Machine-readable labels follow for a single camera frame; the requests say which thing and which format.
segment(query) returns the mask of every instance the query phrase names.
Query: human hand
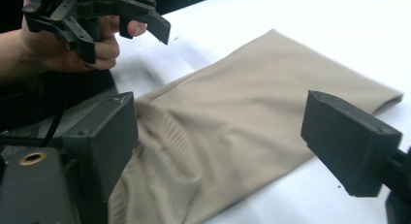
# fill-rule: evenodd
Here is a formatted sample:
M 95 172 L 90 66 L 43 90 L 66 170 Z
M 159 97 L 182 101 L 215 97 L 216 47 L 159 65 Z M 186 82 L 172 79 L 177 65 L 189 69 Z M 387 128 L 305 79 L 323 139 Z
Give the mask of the human hand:
M 95 43 L 96 63 L 83 62 L 79 56 L 67 48 L 52 33 L 42 31 L 32 33 L 28 30 L 27 23 L 23 19 L 20 37 L 23 42 L 23 56 L 31 62 L 32 70 L 37 74 L 45 71 L 58 72 L 86 72 L 92 69 L 109 69 L 115 65 L 115 58 L 119 55 L 119 46 L 114 34 L 119 30 L 118 16 L 102 16 L 99 19 L 101 28 L 101 42 Z M 144 33 L 144 23 L 131 21 L 128 24 L 128 32 L 137 37 Z

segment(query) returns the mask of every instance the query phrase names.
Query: beige fabric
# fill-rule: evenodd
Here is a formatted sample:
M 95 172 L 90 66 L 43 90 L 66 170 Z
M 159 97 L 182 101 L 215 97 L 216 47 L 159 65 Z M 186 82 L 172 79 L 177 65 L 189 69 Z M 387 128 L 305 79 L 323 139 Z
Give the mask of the beige fabric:
M 312 156 L 307 90 L 366 112 L 400 94 L 274 30 L 136 101 L 140 145 L 110 200 L 111 223 L 200 223 Z

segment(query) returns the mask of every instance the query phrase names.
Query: white table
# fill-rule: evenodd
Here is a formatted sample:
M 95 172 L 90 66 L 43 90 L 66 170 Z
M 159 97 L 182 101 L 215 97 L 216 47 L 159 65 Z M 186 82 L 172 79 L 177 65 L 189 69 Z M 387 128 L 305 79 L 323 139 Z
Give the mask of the white table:
M 165 15 L 168 46 L 149 33 L 117 38 L 121 55 L 111 69 L 120 92 L 140 96 L 216 62 L 270 29 L 405 93 L 377 117 L 411 146 L 411 0 L 207 0 Z M 347 195 L 317 159 L 207 221 L 220 223 L 387 223 L 378 198 Z

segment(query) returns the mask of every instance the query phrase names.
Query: black cable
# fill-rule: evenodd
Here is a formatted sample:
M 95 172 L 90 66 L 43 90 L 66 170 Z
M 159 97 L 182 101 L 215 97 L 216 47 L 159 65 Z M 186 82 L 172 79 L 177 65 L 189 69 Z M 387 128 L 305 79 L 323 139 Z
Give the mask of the black cable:
M 15 145 L 15 146 L 39 146 L 43 139 L 15 137 L 15 136 L 0 136 L 0 145 Z
M 64 111 L 66 110 L 68 104 L 70 103 L 70 98 L 73 94 L 73 90 L 74 90 L 75 83 L 76 83 L 75 75 L 69 74 L 67 79 L 69 81 L 69 84 L 68 84 L 66 94 L 65 94 L 66 99 L 62 102 L 60 109 L 57 110 L 57 114 L 54 116 L 54 119 L 51 122 L 50 127 L 48 128 L 47 134 L 43 138 L 42 143 L 40 144 L 40 147 L 45 147 L 49 144 L 49 142 L 51 141 L 52 137 L 55 134 L 55 131 L 57 130 L 58 125 L 60 124 Z

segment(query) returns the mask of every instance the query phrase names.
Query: finger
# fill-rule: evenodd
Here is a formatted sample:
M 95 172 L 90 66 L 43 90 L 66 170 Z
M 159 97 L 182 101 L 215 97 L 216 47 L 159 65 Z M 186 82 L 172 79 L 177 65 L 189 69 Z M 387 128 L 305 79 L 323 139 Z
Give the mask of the finger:
M 127 30 L 131 36 L 138 37 L 147 30 L 147 25 L 145 23 L 132 20 L 129 22 Z
M 107 70 L 115 66 L 115 58 L 98 58 L 95 64 L 84 63 L 84 67 L 89 69 Z
M 58 61 L 56 63 L 56 65 L 59 65 L 58 68 L 53 70 L 58 72 L 82 73 L 93 69 L 92 67 L 86 65 L 74 51 L 68 51 L 67 57 L 64 60 L 66 61 Z
M 103 42 L 94 43 L 96 58 L 115 58 L 120 54 L 118 42 L 114 36 L 106 38 Z
M 111 37 L 119 29 L 118 16 L 101 16 L 100 20 L 100 35 L 102 40 Z

